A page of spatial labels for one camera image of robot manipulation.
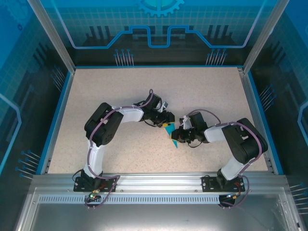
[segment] speckled work surface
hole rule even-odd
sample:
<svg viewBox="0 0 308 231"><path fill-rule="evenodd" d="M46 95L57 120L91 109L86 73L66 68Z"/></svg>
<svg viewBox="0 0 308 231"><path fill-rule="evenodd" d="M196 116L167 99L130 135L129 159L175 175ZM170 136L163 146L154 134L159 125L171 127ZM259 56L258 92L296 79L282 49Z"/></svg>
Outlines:
<svg viewBox="0 0 308 231"><path fill-rule="evenodd" d="M132 105L155 94L169 103L178 121L205 108L222 122L252 121L236 67L78 69L75 73L49 173L73 173L84 167L88 145L84 125L97 107ZM208 126L217 123L203 113ZM121 124L104 155L103 170L112 173L217 171L231 157L226 141L176 149L164 128L144 122ZM264 157L248 170L267 170Z"/></svg>

